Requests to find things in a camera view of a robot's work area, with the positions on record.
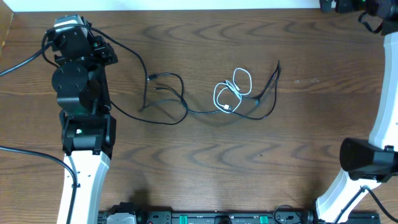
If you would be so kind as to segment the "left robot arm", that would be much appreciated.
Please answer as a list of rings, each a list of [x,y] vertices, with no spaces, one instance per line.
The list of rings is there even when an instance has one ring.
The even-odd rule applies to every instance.
[[[58,223],[96,223],[116,140],[116,119],[105,67],[118,62],[112,46],[85,26],[55,29],[49,43],[59,67],[52,85],[61,107],[63,159],[67,168]]]

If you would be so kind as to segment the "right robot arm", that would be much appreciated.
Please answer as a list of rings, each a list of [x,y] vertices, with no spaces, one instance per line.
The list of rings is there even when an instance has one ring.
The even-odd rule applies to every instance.
[[[351,216],[366,194],[397,175],[397,0],[320,1],[323,12],[360,12],[359,23],[384,38],[385,69],[376,121],[367,140],[346,138],[341,169],[302,223],[369,223],[372,215]]]

